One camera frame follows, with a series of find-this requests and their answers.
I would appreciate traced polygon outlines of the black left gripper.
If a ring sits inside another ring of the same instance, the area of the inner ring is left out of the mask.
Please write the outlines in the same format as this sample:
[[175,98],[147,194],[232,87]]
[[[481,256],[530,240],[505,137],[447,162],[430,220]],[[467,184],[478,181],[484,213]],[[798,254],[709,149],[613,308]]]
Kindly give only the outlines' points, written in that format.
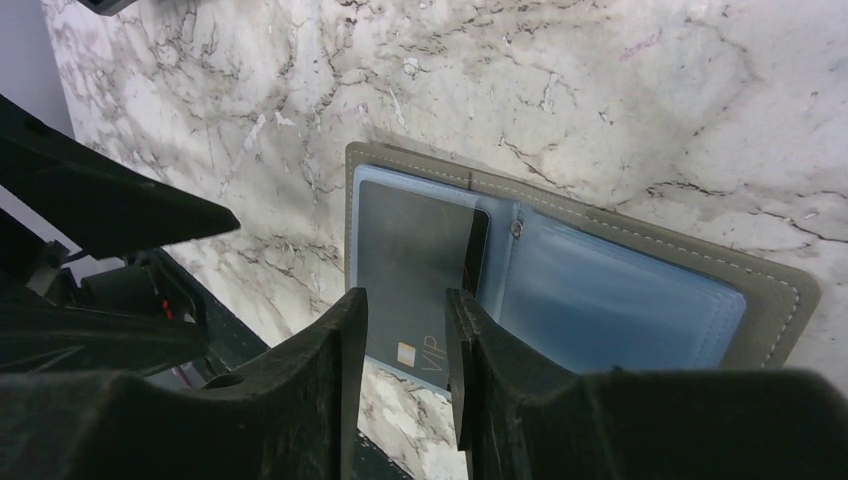
[[1,371],[179,370],[208,358],[200,295],[167,245],[239,229],[1,100]]

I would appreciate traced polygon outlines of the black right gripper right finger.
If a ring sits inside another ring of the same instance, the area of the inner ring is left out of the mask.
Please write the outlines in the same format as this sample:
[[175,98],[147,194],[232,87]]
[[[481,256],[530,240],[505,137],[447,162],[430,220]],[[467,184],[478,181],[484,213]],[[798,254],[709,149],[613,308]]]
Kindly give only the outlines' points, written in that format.
[[787,369],[576,374],[450,289],[457,446],[472,479],[843,479],[847,401]]

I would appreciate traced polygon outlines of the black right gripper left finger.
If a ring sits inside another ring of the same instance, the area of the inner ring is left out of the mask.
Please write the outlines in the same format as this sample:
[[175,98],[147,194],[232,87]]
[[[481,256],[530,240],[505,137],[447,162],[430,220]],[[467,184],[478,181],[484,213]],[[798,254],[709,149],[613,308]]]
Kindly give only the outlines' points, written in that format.
[[368,324],[354,288],[200,389],[124,371],[3,374],[5,479],[348,479]]

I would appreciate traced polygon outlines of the grey card holder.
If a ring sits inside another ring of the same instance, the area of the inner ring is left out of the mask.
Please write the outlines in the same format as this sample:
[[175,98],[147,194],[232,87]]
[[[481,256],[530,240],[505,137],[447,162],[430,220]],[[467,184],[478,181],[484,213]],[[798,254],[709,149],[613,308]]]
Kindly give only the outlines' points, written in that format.
[[493,320],[577,372],[777,367],[821,298],[801,270],[411,150],[346,146],[346,283],[363,181],[490,216],[478,289]]

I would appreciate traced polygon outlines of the black card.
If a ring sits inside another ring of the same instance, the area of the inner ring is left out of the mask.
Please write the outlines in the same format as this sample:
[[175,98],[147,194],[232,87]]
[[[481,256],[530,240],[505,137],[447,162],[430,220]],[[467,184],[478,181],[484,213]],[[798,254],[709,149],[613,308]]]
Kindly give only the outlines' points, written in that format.
[[475,206],[360,183],[355,283],[368,295],[370,360],[449,390],[445,293],[477,291],[489,224]]

